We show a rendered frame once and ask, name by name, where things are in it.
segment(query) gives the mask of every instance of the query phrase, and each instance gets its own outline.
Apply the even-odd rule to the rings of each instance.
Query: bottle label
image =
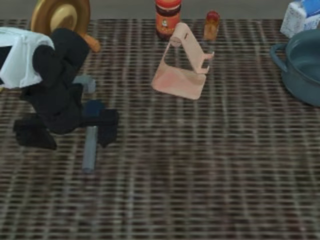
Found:
[[[176,25],[180,22],[180,13],[174,16],[161,16],[156,14],[156,29],[164,35],[172,35]]]

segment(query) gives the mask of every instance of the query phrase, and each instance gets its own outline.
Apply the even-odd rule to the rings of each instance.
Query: brown woven surface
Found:
[[[202,21],[186,21],[198,39]],[[1,21],[27,28],[27,21]],[[200,100],[150,83],[166,43],[152,20],[98,20],[102,44],[83,72],[121,114],[118,141],[81,172],[84,130],[57,151],[18,147],[31,111],[0,94],[1,240],[320,239],[320,111],[290,96],[269,58],[286,41],[277,20],[224,20]],[[169,60],[188,66],[181,51]]]

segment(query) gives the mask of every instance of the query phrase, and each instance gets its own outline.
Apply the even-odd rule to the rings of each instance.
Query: milk carton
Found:
[[[292,38],[302,31],[316,29],[320,22],[320,6],[318,6],[318,3],[320,3],[319,0],[291,2],[285,12],[280,32],[288,38]]]

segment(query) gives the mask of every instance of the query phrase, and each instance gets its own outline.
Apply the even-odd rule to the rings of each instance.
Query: spice jar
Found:
[[[169,40],[180,22],[182,0],[155,0],[156,33],[161,40]]]
[[[214,41],[217,38],[219,29],[220,15],[216,11],[210,11],[206,15],[203,39]]]

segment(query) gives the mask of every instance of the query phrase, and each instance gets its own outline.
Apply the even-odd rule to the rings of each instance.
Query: red jar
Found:
[[[155,0],[156,33],[161,40],[169,40],[180,22],[182,0]]]

